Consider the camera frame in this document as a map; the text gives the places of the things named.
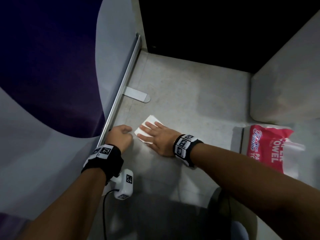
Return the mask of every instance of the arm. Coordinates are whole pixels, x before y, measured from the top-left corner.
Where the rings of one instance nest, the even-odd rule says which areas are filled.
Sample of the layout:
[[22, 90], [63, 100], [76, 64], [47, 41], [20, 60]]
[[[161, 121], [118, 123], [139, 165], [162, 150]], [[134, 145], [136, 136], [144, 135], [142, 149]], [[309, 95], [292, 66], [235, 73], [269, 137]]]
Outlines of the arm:
[[[163, 156], [173, 156], [181, 133], [156, 122], [140, 128], [153, 137], [138, 137]], [[320, 236], [320, 191], [264, 166], [245, 155], [216, 146], [197, 144], [192, 162], [218, 185], [251, 209], [283, 239]]]
[[[117, 146], [123, 153], [131, 144], [132, 128], [114, 127], [106, 137], [106, 144]], [[106, 175], [100, 168], [85, 170], [76, 181], [20, 236], [20, 240], [87, 239], [97, 211]]]

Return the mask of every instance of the wristband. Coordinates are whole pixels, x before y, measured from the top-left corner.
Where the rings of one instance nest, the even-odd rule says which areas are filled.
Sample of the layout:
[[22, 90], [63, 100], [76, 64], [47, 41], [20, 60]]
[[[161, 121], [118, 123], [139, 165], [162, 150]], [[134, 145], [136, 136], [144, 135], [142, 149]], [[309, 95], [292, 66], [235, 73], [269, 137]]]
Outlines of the wristband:
[[190, 159], [191, 150], [198, 143], [203, 143], [192, 135], [180, 135], [173, 144], [173, 153], [180, 158], [187, 166], [194, 168], [195, 165]]
[[88, 157], [81, 173], [89, 168], [101, 168], [106, 174], [106, 185], [112, 177], [118, 177], [123, 159], [121, 151], [112, 144], [98, 146]]

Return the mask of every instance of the dark blue curved shape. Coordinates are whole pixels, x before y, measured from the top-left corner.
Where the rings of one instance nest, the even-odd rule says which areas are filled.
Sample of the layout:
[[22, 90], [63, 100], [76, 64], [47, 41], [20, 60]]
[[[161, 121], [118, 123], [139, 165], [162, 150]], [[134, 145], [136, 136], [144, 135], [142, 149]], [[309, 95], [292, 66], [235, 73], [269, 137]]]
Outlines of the dark blue curved shape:
[[73, 137], [99, 136], [105, 123], [95, 69], [101, 3], [1, 0], [0, 87], [42, 123]]

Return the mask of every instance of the red plastic package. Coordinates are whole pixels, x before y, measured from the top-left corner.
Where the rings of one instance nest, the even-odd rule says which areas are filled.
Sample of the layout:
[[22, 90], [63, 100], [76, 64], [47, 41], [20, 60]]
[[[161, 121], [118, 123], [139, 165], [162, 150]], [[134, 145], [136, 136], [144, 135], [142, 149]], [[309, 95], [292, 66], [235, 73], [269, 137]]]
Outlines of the red plastic package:
[[241, 153], [293, 178], [298, 177], [295, 161], [304, 145], [289, 140], [293, 133], [288, 127], [251, 125], [244, 128]]

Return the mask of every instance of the person's right hand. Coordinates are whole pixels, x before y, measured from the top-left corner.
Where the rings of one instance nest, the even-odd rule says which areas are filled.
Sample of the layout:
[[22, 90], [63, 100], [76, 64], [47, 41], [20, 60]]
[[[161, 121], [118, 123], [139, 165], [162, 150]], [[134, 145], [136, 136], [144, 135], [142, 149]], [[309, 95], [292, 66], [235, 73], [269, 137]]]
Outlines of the person's right hand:
[[159, 155], [165, 157], [173, 157], [174, 142], [181, 135], [181, 133], [167, 128], [159, 122], [155, 122], [155, 125], [146, 122], [146, 126], [148, 126], [150, 129], [143, 125], [140, 125], [140, 129], [153, 137], [138, 134], [138, 138], [146, 142], [152, 142], [152, 144], [147, 145], [150, 148], [154, 149]]

